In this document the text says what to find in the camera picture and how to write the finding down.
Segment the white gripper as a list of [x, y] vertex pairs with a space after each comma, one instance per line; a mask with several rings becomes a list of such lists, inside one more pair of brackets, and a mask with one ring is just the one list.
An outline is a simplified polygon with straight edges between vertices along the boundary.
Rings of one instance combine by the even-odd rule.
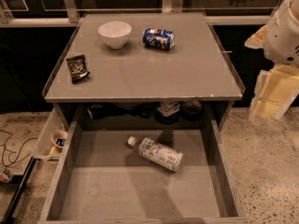
[[266, 26], [246, 40], [245, 46], [263, 48], [264, 56], [277, 63], [270, 71], [262, 70], [258, 75], [249, 120], [254, 124], [279, 120], [299, 94], [298, 5], [283, 4]]

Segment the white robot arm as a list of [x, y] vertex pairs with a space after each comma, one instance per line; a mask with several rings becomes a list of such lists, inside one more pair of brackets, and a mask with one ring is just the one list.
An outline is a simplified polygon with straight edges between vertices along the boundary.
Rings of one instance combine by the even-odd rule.
[[264, 57], [274, 63], [257, 77], [249, 120], [262, 124], [280, 119], [299, 90], [299, 0], [285, 0], [245, 46], [263, 49]]

